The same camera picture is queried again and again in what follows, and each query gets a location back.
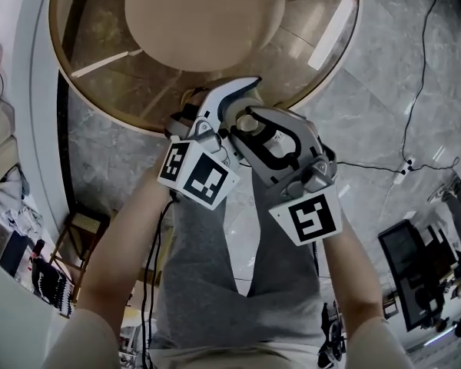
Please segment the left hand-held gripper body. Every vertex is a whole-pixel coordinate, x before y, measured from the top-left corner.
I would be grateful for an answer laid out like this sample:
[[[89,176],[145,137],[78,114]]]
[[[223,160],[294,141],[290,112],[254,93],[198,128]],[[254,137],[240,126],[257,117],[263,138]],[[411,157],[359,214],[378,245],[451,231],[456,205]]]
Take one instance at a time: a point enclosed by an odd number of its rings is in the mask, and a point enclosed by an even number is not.
[[[227,140],[213,129],[199,107],[185,105],[166,126],[170,146],[158,173],[158,182],[214,210],[239,182],[238,159]]]

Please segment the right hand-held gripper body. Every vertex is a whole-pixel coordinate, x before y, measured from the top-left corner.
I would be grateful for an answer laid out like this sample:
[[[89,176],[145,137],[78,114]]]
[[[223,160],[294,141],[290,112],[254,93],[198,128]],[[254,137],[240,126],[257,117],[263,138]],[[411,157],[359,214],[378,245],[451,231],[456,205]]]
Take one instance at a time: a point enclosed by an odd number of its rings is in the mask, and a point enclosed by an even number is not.
[[[288,238],[301,246],[341,232],[334,152],[311,140],[300,145],[299,153],[287,153],[284,161],[285,168],[269,171],[264,181],[267,193],[279,198],[269,213]]]

